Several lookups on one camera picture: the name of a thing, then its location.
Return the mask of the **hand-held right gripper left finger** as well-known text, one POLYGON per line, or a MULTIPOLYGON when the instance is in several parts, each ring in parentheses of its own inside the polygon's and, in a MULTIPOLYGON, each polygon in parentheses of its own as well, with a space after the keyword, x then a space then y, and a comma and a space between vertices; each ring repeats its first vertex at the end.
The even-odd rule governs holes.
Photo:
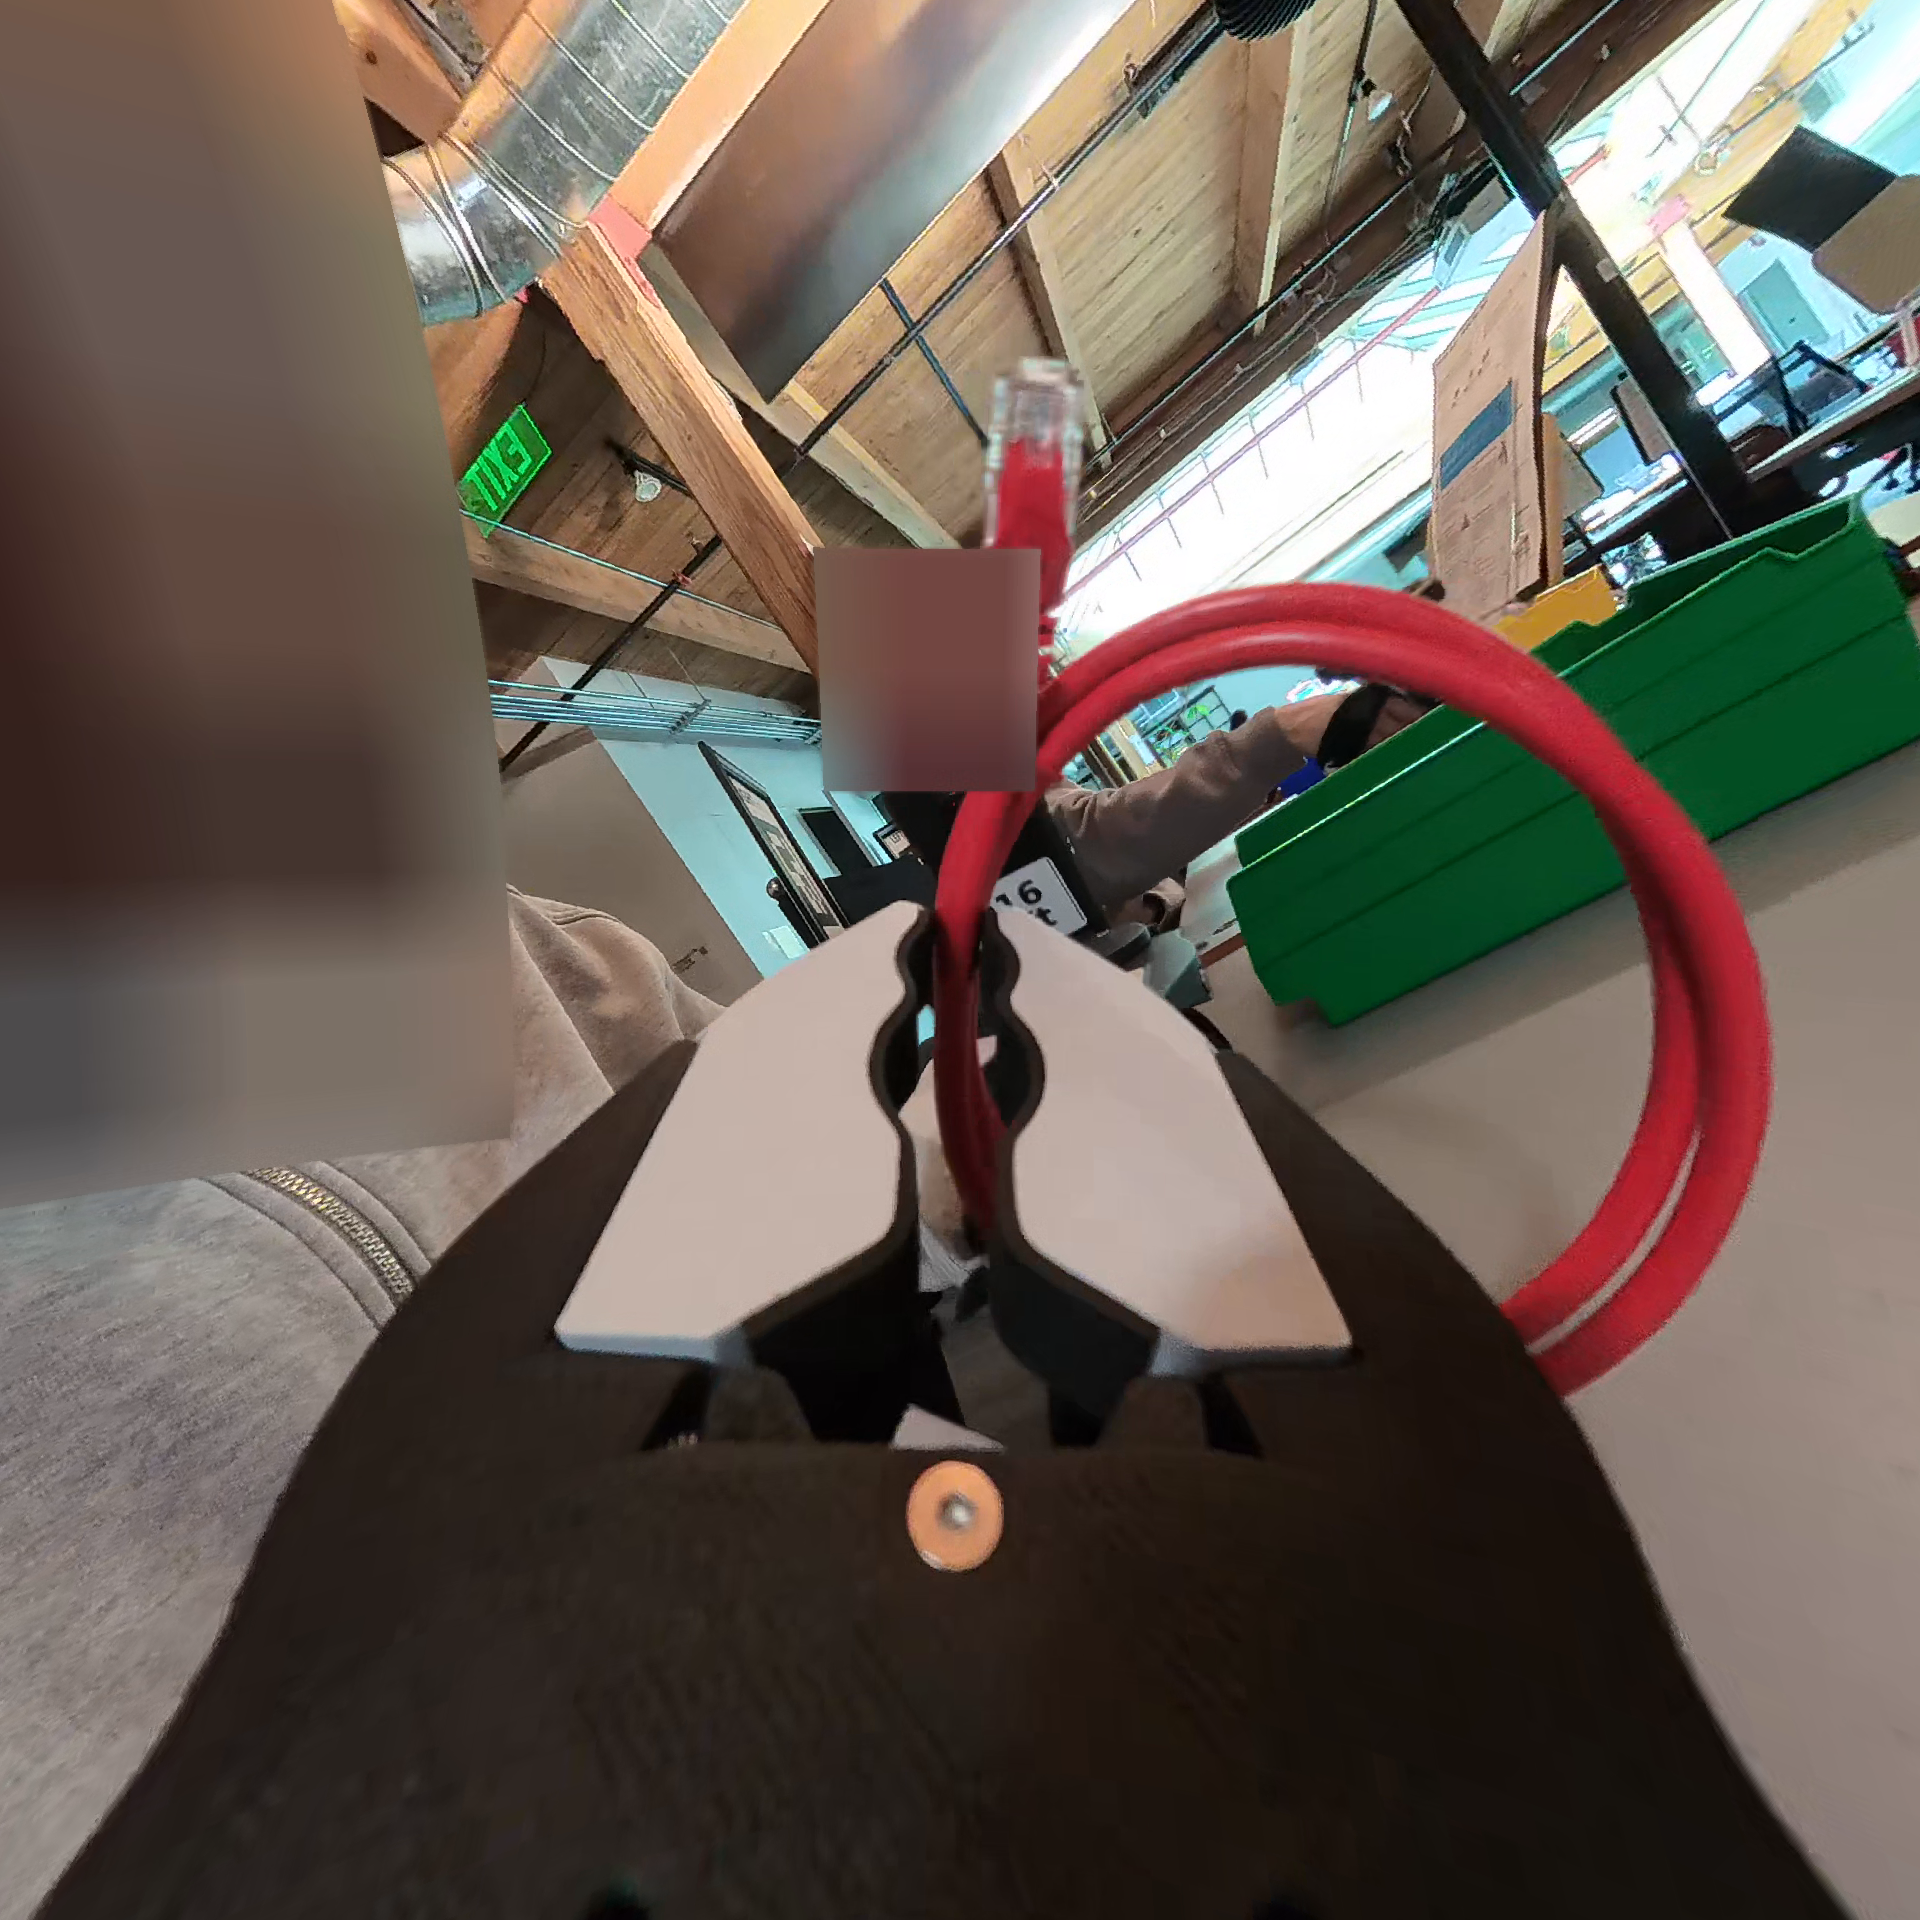
POLYGON ((920 934, 920 908, 883 908, 699 1035, 555 1323, 566 1352, 878 1370, 916 1339, 892 1059, 920 934))

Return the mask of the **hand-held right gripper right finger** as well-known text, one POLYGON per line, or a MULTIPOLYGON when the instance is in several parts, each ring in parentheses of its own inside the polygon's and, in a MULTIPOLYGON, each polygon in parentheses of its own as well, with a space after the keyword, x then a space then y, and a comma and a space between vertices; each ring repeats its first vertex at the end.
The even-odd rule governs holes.
POLYGON ((1343 1361, 1353 1327, 1258 1137, 1167 998, 1032 918, 988 918, 988 1311, 1032 1379, 1343 1361))

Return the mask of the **black framed poster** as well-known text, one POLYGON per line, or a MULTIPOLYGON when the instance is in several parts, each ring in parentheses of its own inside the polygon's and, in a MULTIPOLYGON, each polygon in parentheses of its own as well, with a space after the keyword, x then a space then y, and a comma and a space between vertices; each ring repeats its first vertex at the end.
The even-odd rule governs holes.
POLYGON ((730 796, 736 812, 742 820, 757 858, 770 864, 770 903, 778 903, 784 921, 805 940, 805 951, 825 948, 843 927, 843 911, 825 895, 821 872, 810 864, 796 834, 778 812, 778 804, 753 785, 730 755, 699 739, 699 758, 730 796))

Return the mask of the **ceiling conduit pipes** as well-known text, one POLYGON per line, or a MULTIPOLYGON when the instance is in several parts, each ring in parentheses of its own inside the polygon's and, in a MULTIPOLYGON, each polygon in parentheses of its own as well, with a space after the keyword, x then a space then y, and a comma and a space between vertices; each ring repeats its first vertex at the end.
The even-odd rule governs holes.
POLYGON ((688 700, 656 693, 614 686, 539 686, 539 681, 491 681, 491 710, 510 723, 593 730, 627 739, 742 739, 770 752, 819 752, 821 723, 805 710, 724 706, 705 693, 688 700))

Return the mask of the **green plastic bin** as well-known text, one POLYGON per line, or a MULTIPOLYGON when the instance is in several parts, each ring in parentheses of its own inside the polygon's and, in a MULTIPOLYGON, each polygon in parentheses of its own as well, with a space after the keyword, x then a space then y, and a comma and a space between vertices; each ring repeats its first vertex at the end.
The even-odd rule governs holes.
MULTIPOLYGON (((1536 663, 1723 837, 1920 733, 1904 607, 1886 541, 1843 497, 1651 574, 1536 663)), ((1329 1025, 1621 885, 1586 801, 1446 706, 1233 850, 1231 908, 1264 997, 1329 1025)))

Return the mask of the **green exit sign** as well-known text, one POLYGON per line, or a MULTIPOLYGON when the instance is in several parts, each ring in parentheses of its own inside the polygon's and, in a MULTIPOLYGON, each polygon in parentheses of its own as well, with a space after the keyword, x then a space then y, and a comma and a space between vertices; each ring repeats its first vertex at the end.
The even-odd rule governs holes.
POLYGON ((516 403, 516 414, 491 433, 456 482, 459 515, 491 541, 550 463, 555 448, 545 427, 525 403, 516 403))

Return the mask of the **person's grey zip hoodie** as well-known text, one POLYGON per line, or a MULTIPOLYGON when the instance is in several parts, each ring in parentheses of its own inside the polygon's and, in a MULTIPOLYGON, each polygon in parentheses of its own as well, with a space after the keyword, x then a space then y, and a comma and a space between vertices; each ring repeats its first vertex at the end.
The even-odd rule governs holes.
POLYGON ((370 1339, 529 1164, 719 1019, 587 908, 510 892, 510 961, 499 1141, 4 1208, 4 1915, 52 1892, 159 1739, 370 1339))

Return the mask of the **yellow plastic bin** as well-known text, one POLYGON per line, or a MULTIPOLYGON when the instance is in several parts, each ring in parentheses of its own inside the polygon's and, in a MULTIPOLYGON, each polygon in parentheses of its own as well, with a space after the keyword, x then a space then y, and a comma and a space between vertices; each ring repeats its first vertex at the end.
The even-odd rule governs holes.
POLYGON ((1567 629, 1602 629, 1621 615, 1614 581, 1607 567, 1586 567, 1577 578, 1554 581, 1531 603, 1512 603, 1495 616, 1495 630, 1520 651, 1543 651, 1567 629))

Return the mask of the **grey ceiling panel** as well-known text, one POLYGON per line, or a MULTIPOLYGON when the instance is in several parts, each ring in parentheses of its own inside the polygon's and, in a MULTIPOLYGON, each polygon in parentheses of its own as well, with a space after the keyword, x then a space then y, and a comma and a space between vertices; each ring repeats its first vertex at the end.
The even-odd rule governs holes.
POLYGON ((833 0, 656 224, 757 397, 1127 15, 1121 0, 833 0))

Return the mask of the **cardboard box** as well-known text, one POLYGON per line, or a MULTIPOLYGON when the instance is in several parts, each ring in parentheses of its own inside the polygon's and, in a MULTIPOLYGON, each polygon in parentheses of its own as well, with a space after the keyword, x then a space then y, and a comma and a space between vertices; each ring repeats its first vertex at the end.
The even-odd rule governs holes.
POLYGON ((1425 557, 1446 607, 1474 624, 1560 578, 1554 433, 1543 427, 1554 247, 1558 218, 1545 213, 1433 359, 1425 557))

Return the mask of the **silver ventilation duct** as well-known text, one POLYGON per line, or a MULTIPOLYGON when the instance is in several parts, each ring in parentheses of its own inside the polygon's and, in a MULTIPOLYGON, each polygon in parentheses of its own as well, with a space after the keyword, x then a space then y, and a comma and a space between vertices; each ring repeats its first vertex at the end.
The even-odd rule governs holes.
POLYGON ((525 292, 661 128, 739 0, 532 0, 424 148, 382 164, 419 326, 525 292))

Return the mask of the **black steel post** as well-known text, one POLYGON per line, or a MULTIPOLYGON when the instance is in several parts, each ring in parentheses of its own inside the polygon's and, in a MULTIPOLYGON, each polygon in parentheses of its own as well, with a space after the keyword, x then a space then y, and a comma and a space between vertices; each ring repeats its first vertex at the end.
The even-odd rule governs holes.
POLYGON ((1684 482, 1710 506, 1716 524, 1739 541, 1763 531, 1763 506, 1716 415, 1692 403, 1684 373, 1665 354, 1647 305, 1631 292, 1621 267, 1571 202, 1545 142, 1528 128, 1520 99, 1498 82, 1474 29, 1451 0, 1400 0, 1400 15, 1433 76, 1454 95, 1471 128, 1483 139, 1509 191, 1554 224, 1554 255, 1586 299, 1602 338, 1641 387, 1656 427, 1665 433, 1684 482))

